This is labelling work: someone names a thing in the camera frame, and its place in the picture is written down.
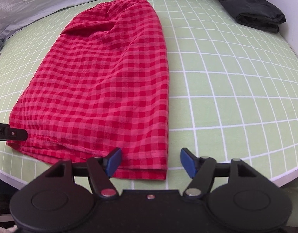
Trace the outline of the green grid mat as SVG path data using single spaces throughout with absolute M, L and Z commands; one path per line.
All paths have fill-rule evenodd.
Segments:
M 23 28 L 0 54 L 0 123 L 60 32 L 100 0 Z M 163 25 L 170 71 L 169 153 L 163 181 L 111 179 L 122 189 L 180 189 L 180 149 L 241 158 L 276 185 L 298 178 L 298 58 L 280 34 L 234 22 L 217 0 L 148 0 Z M 48 169 L 0 142 L 0 179 L 20 189 Z

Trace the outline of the red checkered garment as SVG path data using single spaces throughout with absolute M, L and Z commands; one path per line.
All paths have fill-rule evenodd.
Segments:
M 164 180 L 169 70 L 157 13 L 146 0 L 100 3 L 75 16 L 9 115 L 28 133 L 12 149 L 45 163 L 122 150 L 116 178 Z

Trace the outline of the folded black garment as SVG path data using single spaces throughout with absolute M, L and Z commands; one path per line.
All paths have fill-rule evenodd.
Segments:
M 266 0 L 218 0 L 239 24 L 269 33 L 278 33 L 286 22 L 284 13 Z

